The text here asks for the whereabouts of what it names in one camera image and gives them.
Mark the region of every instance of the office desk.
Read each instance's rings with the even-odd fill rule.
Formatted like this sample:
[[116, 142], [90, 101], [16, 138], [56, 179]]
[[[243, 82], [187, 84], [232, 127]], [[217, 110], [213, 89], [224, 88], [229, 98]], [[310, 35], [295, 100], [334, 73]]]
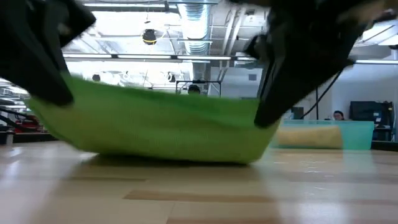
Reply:
[[269, 149], [243, 166], [0, 149], [0, 223], [398, 223], [398, 153]]

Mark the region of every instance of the green cloth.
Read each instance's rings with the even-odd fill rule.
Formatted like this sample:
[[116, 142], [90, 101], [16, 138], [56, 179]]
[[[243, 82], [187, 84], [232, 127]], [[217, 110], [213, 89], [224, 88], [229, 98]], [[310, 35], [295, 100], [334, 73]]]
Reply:
[[59, 140], [86, 152], [202, 162], [258, 160], [279, 122], [257, 129], [257, 100], [174, 95], [64, 78], [66, 108], [32, 98], [29, 108]]

